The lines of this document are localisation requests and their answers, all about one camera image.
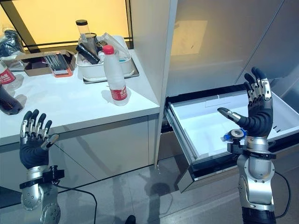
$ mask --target open drawer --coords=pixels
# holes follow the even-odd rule
[[[268,137],[269,150],[283,149],[285,142],[298,141],[299,114],[275,93],[273,97],[273,128]],[[227,152],[227,142],[221,137],[228,131],[239,128],[237,124],[217,112],[226,107],[234,112],[248,115],[246,91],[230,92],[204,98],[184,100],[168,98],[165,115],[182,147],[189,168],[178,182],[181,192],[207,183],[213,175],[222,172],[236,173],[236,157]]]

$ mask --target brown box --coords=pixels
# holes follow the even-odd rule
[[[76,63],[76,59],[74,56],[75,54],[68,50],[59,50],[59,52],[63,55],[70,69],[73,71]],[[28,76],[45,75],[52,73],[51,69],[43,59],[43,56],[47,55],[47,53],[49,52],[18,55],[15,59],[21,60],[22,62],[26,63],[24,71]]]

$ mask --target red bottle label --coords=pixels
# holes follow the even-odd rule
[[[8,84],[14,80],[15,80],[15,76],[13,75],[13,73],[11,73],[11,71],[9,69],[4,70],[0,74],[0,83],[1,84]]]
[[[115,100],[123,100],[128,96],[126,86],[124,86],[122,90],[110,89],[110,91],[111,91],[112,98]]]

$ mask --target white countertop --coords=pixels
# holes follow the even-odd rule
[[[52,74],[24,77],[14,97],[27,97],[25,107],[16,115],[0,112],[0,145],[19,141],[20,125],[28,110],[38,109],[52,120],[51,132],[63,133],[81,128],[112,123],[159,113],[159,105],[134,50],[130,50],[139,70],[138,77],[126,79],[129,101],[116,106],[107,82],[84,84],[78,68],[71,77],[55,78]]]

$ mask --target black bottle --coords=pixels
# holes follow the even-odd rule
[[[23,109],[23,106],[20,102],[10,96],[3,85],[0,84],[0,110],[11,115],[17,114],[21,109]]]

